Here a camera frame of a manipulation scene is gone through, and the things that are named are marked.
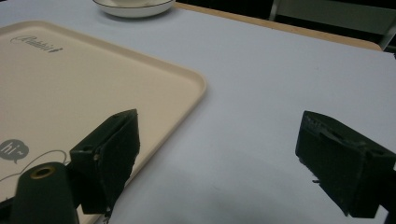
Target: bowl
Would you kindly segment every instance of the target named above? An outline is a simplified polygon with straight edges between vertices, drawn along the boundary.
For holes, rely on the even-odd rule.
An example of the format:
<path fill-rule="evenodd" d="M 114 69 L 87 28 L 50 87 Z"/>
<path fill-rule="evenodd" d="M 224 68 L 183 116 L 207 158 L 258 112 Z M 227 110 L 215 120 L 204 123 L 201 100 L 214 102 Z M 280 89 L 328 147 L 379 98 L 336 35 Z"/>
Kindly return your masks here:
<path fill-rule="evenodd" d="M 143 18 L 168 10 L 176 0 L 93 0 L 105 13 L 123 18 Z"/>

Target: white table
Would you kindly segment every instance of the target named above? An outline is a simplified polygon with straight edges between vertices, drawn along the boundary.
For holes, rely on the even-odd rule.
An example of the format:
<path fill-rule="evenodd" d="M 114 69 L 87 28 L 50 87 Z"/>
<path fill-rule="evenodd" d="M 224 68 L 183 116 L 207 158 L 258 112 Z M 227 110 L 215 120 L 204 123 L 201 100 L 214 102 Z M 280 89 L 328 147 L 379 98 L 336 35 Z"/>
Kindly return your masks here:
<path fill-rule="evenodd" d="M 294 149 L 303 111 L 311 110 L 396 151 L 392 54 L 177 8 L 125 20 L 88 0 L 0 3 L 0 26 L 30 20 L 207 79 L 204 100 L 125 189 L 111 223 L 383 223 L 382 208 L 376 219 L 344 217 Z"/>

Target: speech bubble graphic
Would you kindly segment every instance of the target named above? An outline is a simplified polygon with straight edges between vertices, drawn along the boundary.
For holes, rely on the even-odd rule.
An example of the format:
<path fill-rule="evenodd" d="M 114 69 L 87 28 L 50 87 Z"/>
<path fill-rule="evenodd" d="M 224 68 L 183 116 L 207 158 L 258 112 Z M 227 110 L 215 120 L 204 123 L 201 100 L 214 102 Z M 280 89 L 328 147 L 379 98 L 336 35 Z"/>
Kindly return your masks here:
<path fill-rule="evenodd" d="M 0 145 L 0 157 L 7 161 L 14 161 L 17 164 L 29 153 L 29 147 L 26 146 L 21 140 L 10 139 Z"/>

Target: logo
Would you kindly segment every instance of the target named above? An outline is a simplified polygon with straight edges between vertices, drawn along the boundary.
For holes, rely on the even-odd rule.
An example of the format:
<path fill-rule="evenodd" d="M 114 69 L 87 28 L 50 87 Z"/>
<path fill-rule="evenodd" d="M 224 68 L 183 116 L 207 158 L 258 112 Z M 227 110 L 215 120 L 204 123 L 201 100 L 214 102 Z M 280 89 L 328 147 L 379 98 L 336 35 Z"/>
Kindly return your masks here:
<path fill-rule="evenodd" d="M 0 157 L 7 161 L 21 160 L 29 153 L 29 147 L 21 140 L 10 139 L 0 144 Z"/>
<path fill-rule="evenodd" d="M 12 38 L 9 42 L 11 44 L 21 44 L 21 43 L 28 44 L 28 45 L 30 45 L 32 47 L 44 50 L 44 51 L 46 51 L 48 53 L 53 53 L 53 52 L 58 52 L 60 50 L 63 50 L 63 48 L 55 47 L 55 46 L 53 46 L 52 44 L 50 44 L 48 42 L 39 40 L 37 38 L 37 36 L 33 36 L 33 35 L 17 36 L 17 37 Z"/>

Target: beige tray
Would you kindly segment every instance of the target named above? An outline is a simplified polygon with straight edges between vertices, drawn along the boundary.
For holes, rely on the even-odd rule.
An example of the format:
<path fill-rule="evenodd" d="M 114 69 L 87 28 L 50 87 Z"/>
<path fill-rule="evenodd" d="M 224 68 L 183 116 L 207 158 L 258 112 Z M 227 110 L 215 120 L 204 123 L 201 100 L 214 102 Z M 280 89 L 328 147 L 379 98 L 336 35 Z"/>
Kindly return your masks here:
<path fill-rule="evenodd" d="M 0 28 L 0 201 L 14 195 L 21 172 L 68 162 L 83 137 L 132 108 L 141 140 L 135 176 L 205 88 L 189 69 L 51 23 Z M 83 224 L 97 219 L 79 215 Z"/>

